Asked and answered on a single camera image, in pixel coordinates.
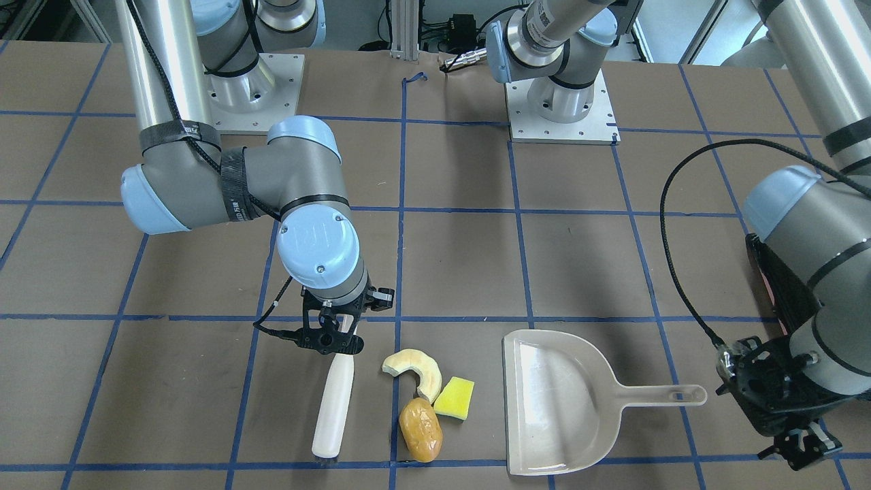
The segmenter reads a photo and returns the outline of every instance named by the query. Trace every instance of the white mounting plate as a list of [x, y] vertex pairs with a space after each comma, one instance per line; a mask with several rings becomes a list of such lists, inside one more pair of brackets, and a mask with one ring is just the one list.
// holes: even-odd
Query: white mounting plate
[[266, 134], [273, 124], [296, 114], [306, 57], [301, 54], [267, 54], [260, 57], [275, 75], [275, 93], [267, 105], [254, 112], [228, 112], [212, 104], [215, 129], [221, 134]]
[[611, 108], [611, 97], [601, 71], [594, 83], [596, 95], [590, 112], [576, 123], [557, 123], [539, 116], [526, 99], [530, 85], [532, 80], [505, 84], [512, 141], [578, 145], [610, 145], [615, 138], [617, 142], [620, 141], [617, 120], [614, 119], [614, 110]]

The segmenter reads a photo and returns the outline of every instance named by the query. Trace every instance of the yellow cube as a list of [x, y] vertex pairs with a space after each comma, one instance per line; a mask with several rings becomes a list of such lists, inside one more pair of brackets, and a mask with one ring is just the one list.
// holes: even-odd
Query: yellow cube
[[469, 416], [473, 388], [475, 388], [474, 381], [452, 377], [442, 390], [442, 394], [435, 399], [433, 405], [435, 413], [465, 420]]

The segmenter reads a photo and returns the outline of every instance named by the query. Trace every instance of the brown potato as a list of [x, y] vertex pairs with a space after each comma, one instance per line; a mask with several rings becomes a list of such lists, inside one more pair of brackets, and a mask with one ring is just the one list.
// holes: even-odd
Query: brown potato
[[399, 428], [411, 457], [429, 463], [442, 450], [442, 426], [436, 411], [423, 398], [414, 398], [399, 414]]

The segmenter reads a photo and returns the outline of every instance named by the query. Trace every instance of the dustpan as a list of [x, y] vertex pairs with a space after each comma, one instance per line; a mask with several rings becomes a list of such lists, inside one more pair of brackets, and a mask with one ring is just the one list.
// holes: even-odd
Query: dustpan
[[627, 406], [702, 405], [699, 385], [624, 386], [581, 337], [517, 330], [503, 339], [508, 470], [571, 473], [614, 447]]

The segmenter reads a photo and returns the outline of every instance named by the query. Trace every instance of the floor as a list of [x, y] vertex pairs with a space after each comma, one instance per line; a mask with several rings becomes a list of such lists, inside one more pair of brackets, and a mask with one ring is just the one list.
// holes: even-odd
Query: floor
[[[503, 88], [483, 67], [449, 76], [383, 53], [304, 51], [300, 113], [344, 155], [354, 223], [393, 310], [359, 333], [340, 461], [309, 452], [329, 359], [250, 322], [285, 279], [266, 219], [145, 236], [118, 196], [139, 161], [120, 46], [0, 44], [0, 488], [871, 487], [871, 417], [827, 416], [845, 451], [801, 473], [730, 398], [715, 352], [680, 303], [658, 238], [666, 175], [712, 140], [762, 135], [825, 152], [786, 71], [608, 63], [622, 142], [512, 143]], [[423, 71], [427, 78], [416, 77]], [[225, 146], [260, 145], [227, 136]], [[774, 330], [743, 249], [753, 185], [794, 164], [727, 148], [678, 178], [668, 227], [678, 273], [727, 341]], [[295, 295], [276, 318], [299, 323]], [[688, 409], [625, 413], [600, 464], [556, 478], [505, 468], [501, 339], [564, 330], [593, 342], [627, 385], [698, 383]], [[468, 420], [408, 461], [396, 413], [415, 380], [381, 361], [428, 352], [476, 381]]]

